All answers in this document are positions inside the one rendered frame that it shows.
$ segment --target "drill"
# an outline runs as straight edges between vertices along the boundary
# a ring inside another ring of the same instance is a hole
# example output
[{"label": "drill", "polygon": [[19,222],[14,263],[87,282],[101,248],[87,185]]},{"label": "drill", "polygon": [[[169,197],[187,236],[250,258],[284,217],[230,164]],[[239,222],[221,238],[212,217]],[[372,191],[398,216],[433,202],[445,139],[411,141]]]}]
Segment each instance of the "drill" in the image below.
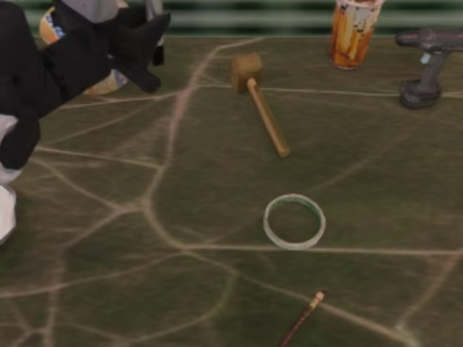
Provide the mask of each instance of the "drill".
[{"label": "drill", "polygon": [[463,52],[463,30],[421,29],[404,31],[396,35],[402,47],[417,47],[424,51],[425,65],[421,79],[406,81],[400,90],[400,101],[410,109],[429,107],[441,97],[438,76],[450,53]]}]

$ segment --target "corrugated metal wall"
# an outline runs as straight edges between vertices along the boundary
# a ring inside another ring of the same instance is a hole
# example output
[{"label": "corrugated metal wall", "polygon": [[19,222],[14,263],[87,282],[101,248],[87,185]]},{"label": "corrugated metal wall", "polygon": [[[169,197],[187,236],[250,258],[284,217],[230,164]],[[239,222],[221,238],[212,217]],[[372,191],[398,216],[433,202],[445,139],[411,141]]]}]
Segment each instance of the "corrugated metal wall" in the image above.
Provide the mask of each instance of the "corrugated metal wall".
[{"label": "corrugated metal wall", "polygon": [[[141,3],[143,0],[128,1]],[[14,0],[36,30],[47,0]],[[175,35],[329,34],[335,0],[165,0]],[[462,26],[463,0],[386,0],[377,34],[423,26]]]}]

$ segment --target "hammer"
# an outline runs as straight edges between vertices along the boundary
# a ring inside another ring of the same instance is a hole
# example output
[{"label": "hammer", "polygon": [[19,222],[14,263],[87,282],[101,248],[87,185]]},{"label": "hammer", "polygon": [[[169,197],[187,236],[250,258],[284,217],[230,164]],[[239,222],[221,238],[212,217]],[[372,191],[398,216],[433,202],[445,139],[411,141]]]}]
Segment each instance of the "hammer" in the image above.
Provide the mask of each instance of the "hammer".
[{"label": "hammer", "polygon": [[237,93],[249,90],[260,117],[280,157],[289,154],[289,147],[272,111],[260,92],[258,83],[262,76],[262,61],[257,53],[240,54],[231,61],[231,86]]}]

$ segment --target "wooden handle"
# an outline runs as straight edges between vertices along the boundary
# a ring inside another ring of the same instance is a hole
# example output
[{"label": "wooden handle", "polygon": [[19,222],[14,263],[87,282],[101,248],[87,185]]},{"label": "wooden handle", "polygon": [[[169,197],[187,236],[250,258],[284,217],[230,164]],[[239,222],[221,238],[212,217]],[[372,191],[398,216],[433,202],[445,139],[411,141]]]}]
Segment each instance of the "wooden handle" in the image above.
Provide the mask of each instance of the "wooden handle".
[{"label": "wooden handle", "polygon": [[266,126],[267,132],[275,145],[278,154],[283,158],[289,154],[289,146],[284,138],[283,132],[276,121],[271,109],[268,107],[257,82],[253,78],[247,81],[247,89],[251,94],[252,100],[259,110],[260,117]]}]

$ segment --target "stick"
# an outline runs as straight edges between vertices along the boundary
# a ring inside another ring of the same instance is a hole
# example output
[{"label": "stick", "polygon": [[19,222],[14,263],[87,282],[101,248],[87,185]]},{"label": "stick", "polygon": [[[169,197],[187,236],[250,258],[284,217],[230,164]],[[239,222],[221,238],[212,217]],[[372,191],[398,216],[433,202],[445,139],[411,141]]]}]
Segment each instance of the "stick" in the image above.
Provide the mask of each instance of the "stick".
[{"label": "stick", "polygon": [[317,294],[315,295],[315,298],[312,300],[312,302],[310,302],[307,309],[305,309],[305,311],[301,314],[300,318],[291,327],[289,332],[284,336],[283,340],[278,345],[279,347],[287,347],[288,346],[288,343],[292,340],[292,338],[294,337],[294,334],[299,330],[302,323],[310,316],[310,314],[317,307],[317,305],[319,303],[321,303],[321,301],[323,300],[324,297],[325,297],[325,291],[317,292]]}]

